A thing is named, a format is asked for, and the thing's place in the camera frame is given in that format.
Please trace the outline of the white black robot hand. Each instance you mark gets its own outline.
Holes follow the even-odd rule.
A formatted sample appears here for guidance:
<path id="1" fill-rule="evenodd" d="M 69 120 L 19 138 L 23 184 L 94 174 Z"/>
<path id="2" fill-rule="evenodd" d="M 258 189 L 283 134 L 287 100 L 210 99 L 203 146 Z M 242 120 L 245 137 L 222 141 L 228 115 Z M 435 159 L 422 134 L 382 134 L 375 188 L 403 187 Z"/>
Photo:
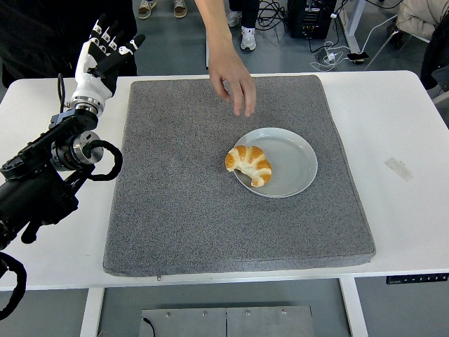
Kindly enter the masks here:
<path id="1" fill-rule="evenodd" d="M 143 34 L 133 37 L 126 34 L 118 20 L 103 13 L 81 47 L 75 71 L 77 87 L 71 105 L 83 98 L 104 105 L 115 94 L 121 70 L 131 64 L 144 40 Z"/>

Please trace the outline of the person's hand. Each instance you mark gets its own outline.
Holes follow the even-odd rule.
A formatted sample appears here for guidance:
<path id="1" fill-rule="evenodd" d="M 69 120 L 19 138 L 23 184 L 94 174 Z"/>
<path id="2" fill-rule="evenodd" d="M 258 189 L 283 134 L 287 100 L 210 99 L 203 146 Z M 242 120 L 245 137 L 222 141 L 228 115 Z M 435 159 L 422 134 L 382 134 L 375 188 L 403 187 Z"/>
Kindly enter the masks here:
<path id="1" fill-rule="evenodd" d="M 209 74 L 215 92 L 233 103 L 236 116 L 250 117 L 255 113 L 255 82 L 238 55 L 212 55 Z"/>

